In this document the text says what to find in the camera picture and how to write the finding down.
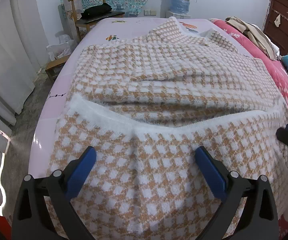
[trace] checkered knit sweater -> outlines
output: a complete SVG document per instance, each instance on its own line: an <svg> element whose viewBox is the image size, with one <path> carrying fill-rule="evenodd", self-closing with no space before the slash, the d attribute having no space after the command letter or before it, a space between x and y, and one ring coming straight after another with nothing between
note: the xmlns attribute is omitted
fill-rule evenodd
<svg viewBox="0 0 288 240"><path fill-rule="evenodd" d="M49 173L91 145L97 161L72 205L96 239L195 239L220 201L194 150L205 146L243 177L265 174L280 215L288 148L275 132L287 123L287 104L261 60L238 54L214 30L184 34L170 18L144 37L83 50Z"/></svg>

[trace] concrete floor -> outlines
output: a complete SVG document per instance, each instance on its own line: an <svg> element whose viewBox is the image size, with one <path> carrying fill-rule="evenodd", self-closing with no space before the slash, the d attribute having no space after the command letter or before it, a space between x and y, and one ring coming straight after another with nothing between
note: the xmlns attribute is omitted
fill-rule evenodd
<svg viewBox="0 0 288 240"><path fill-rule="evenodd" d="M42 108L52 88L45 69L42 68L34 81L35 89L26 99L22 113L15 116L16 124L5 155L1 183L6 193L3 215L12 223L13 211L22 180L28 174L28 162L32 140Z"/></svg>

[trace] pink bedsheet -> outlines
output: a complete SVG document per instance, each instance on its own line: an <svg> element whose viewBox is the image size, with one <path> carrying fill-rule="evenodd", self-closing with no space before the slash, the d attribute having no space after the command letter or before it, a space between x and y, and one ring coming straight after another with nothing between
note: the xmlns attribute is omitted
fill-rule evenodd
<svg viewBox="0 0 288 240"><path fill-rule="evenodd" d="M213 19L212 22L227 32L232 38L237 40L249 53L255 58L260 58L273 78L276 86L282 93L288 105L288 74L279 61L270 60L258 47L256 47L248 38L241 34L237 29L228 25L225 21Z"/></svg>

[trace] plastic bag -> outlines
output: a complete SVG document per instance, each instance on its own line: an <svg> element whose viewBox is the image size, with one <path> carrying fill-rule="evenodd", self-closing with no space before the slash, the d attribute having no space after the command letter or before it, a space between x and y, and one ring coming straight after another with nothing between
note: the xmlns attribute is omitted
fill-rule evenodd
<svg viewBox="0 0 288 240"><path fill-rule="evenodd" d="M46 52L50 56L51 61L72 54L77 46L76 41L71 40L71 37L67 34L61 35L59 38L60 44L46 47Z"/></svg>
<svg viewBox="0 0 288 240"><path fill-rule="evenodd" d="M171 0L170 11L177 14L187 14L189 11L189 0Z"/></svg>

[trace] black cushion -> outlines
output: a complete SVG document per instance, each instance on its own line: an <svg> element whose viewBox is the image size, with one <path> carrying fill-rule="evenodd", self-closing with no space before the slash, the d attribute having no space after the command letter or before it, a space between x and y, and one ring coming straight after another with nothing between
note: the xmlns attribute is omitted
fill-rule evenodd
<svg viewBox="0 0 288 240"><path fill-rule="evenodd" d="M103 15L112 10L111 6L107 3L103 3L102 5L92 6L87 8L83 13L81 13L82 18L87 19L89 17L95 17L98 15Z"/></svg>
<svg viewBox="0 0 288 240"><path fill-rule="evenodd" d="M122 11L110 11L106 14L103 14L103 15L97 15L97 16L94 16L94 17L89 17L87 19L79 19L76 23L77 24L88 24L88 23L91 23L91 22L94 22L94 21L98 21L98 20L102 20L102 19L105 19L105 18L110 18L110 17L114 17L114 16L117 16L117 15L121 15L121 14L125 14L125 12L122 12Z"/></svg>

